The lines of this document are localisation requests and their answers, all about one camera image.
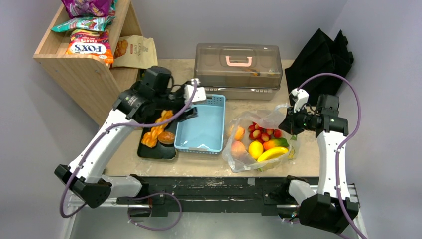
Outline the clear plastic grocery bag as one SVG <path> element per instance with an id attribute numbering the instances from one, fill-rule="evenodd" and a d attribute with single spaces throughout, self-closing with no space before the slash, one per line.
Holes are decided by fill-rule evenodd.
<path id="1" fill-rule="evenodd" d="M 273 110 L 242 112 L 226 124 L 222 157 L 232 172 L 264 172 L 297 158 L 297 137 L 279 129 L 287 108 L 281 104 Z"/>

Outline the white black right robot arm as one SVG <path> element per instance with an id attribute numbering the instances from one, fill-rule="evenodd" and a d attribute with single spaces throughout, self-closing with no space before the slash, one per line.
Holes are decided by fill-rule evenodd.
<path id="1" fill-rule="evenodd" d="M 345 178 L 345 158 L 340 151 L 349 135 L 348 121 L 339 117 L 339 98 L 320 95 L 316 110 L 308 112 L 308 93 L 293 90 L 294 105 L 287 109 L 287 116 L 279 129 L 297 136 L 303 131 L 316 135 L 320 167 L 317 190 L 300 177 L 287 176 L 279 188 L 280 198 L 287 203 L 299 204 L 299 223 L 327 232 L 341 234 L 348 226 L 347 218 L 354 219 L 359 205 L 352 202 Z"/>

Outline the brown round bun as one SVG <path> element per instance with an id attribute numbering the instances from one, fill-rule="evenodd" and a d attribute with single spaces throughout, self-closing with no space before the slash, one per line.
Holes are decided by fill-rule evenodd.
<path id="1" fill-rule="evenodd" d="M 172 145 L 175 141 L 175 134 L 169 131 L 164 131 L 157 137 L 161 144 Z"/>

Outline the red lychee bunch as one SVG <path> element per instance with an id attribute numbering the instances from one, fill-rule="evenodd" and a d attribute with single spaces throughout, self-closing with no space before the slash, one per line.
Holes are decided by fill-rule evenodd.
<path id="1" fill-rule="evenodd" d="M 274 138 L 282 138 L 283 136 L 279 129 L 263 128 L 255 122 L 248 127 L 248 132 L 250 140 L 259 141 L 261 143 L 265 143 Z"/>

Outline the orange twisted bread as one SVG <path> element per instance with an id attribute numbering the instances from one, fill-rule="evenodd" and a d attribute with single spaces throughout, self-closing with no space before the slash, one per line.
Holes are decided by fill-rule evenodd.
<path id="1" fill-rule="evenodd" d="M 169 118 L 171 118 L 173 116 L 173 111 L 172 110 L 163 110 L 160 114 L 160 117 L 155 121 L 155 123 L 160 123 L 163 121 L 168 120 Z M 149 147 L 149 148 L 154 148 L 158 142 L 158 136 L 164 132 L 165 127 L 168 125 L 168 123 L 160 125 L 160 126 L 155 126 L 153 128 L 150 129 L 150 132 L 147 132 L 141 139 L 141 144 Z"/>

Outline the black fabric tote bag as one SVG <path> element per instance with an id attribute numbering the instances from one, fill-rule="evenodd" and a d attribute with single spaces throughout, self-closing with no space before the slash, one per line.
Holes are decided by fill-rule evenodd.
<path id="1" fill-rule="evenodd" d="M 288 91 L 300 86 L 308 78 L 320 73 L 334 73 L 346 77 L 354 62 L 347 49 L 348 39 L 340 30 L 332 40 L 318 29 L 301 50 L 291 67 L 285 69 Z M 332 76 L 321 76 L 307 83 L 308 103 L 315 107 L 321 94 L 336 95 L 342 80 Z"/>

